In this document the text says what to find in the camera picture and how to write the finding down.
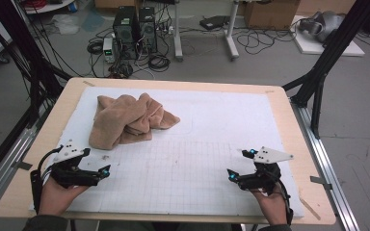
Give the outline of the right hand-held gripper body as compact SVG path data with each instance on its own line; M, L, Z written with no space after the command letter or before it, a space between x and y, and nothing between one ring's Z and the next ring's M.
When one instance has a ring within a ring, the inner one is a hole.
M266 193L272 193L281 177L278 163L293 160L294 156L268 147L256 151L257 154L252 159L255 173L243 175L247 180L237 185L244 191L264 189Z

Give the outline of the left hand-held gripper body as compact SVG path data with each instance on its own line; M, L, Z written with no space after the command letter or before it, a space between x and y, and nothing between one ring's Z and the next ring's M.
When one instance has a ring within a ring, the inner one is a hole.
M50 176L62 187L70 186L96 186L99 179L93 177L95 171L83 170L79 167L78 159L82 148L69 140L53 158L50 166Z

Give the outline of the tan towel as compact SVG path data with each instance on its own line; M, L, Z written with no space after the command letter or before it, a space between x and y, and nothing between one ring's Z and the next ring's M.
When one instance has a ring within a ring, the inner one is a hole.
M128 94L118 98L99 95L89 145L111 150L118 144L150 141L153 129L170 129L179 121L145 92L138 99Z

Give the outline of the person's left hand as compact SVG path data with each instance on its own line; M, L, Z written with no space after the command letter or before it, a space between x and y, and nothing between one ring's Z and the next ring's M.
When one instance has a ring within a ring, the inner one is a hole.
M85 186L71 186L66 189L49 177L42 187L39 215L61 216L73 200L87 189Z

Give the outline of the person's right hand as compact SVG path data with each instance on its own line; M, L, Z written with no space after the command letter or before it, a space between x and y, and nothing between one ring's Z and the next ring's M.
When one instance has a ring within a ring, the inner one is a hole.
M271 194L265 194L260 190L251 190L256 198L262 214L273 225L284 225L287 223L286 202L278 186L273 188Z

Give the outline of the thin wooden stick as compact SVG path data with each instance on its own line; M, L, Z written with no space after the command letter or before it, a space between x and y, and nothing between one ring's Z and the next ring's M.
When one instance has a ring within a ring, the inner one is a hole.
M300 198L301 203L305 206L309 213L311 213L317 220L321 219L320 214L318 213L319 205L316 203L309 203L304 198Z

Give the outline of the white desk leg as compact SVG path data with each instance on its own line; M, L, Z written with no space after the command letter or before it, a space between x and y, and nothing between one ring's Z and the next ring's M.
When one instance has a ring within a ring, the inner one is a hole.
M180 0L174 0L174 56L179 61L183 61L182 44L179 32L179 2Z
M239 0L231 0L232 7L229 16L228 28L225 30L225 41L229 49L229 58L234 61L239 58L239 52L233 39L233 29L239 8Z

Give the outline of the clear plastic bag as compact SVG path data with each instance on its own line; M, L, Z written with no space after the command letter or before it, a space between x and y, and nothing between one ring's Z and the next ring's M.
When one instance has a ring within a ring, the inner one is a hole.
M74 35L79 31L78 17L70 14L55 14L52 22L61 35Z

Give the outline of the flat black box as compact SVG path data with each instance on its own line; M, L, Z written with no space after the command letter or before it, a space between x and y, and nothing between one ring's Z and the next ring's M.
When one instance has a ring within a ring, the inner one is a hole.
M222 28L229 22L229 17L224 15L216 15L204 18L199 22L199 25L205 30L211 31L213 29Z

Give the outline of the grey helmet-shaped device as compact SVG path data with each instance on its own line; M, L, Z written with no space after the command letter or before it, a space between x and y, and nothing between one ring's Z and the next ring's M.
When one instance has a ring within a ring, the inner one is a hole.
M339 28L344 18L344 15L332 11L317 12L311 17L301 19L299 30L324 43Z

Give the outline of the round white table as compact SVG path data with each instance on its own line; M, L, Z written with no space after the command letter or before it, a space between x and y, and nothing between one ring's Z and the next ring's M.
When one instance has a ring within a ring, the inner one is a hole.
M48 13L62 8L76 12L76 0L26 0L22 4L27 14Z

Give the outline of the small cardboard box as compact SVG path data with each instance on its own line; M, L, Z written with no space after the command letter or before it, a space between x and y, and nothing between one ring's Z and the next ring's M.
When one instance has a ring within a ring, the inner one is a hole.
M120 6L134 6L139 8L142 0L93 0L99 9L117 9Z

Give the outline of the grey metal bracket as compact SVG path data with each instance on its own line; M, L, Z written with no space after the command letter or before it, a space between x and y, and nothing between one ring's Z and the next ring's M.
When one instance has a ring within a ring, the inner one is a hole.
M328 183L324 178L311 176L310 181L322 185L326 191L332 189L332 184Z
M28 164L28 163L25 163L23 161L19 161L19 162L15 162L13 164L13 167L16 168L16 169L30 170L32 165Z

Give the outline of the aluminium rail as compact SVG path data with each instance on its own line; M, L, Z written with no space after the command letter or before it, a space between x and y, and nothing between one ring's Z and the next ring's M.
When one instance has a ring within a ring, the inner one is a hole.
M301 108L293 102L291 102L291 107L319 173L318 177L324 178L328 183L332 184L331 190L324 190L327 193L333 213L339 221L341 228L344 231L360 231L354 213L335 174L328 152L322 141L316 138L314 132L310 128L310 112L307 108Z
M24 159L52 108L42 104L33 115L29 107L0 144L0 191L16 170L13 164Z

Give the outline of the black frame post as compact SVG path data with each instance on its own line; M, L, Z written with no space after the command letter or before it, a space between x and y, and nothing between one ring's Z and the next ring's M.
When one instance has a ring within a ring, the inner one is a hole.
M301 108L305 108L310 97L313 97L310 128L317 139L320 138L319 121L325 80L369 17L370 0L356 0L315 65L304 76L282 87L289 91L300 86L291 101Z

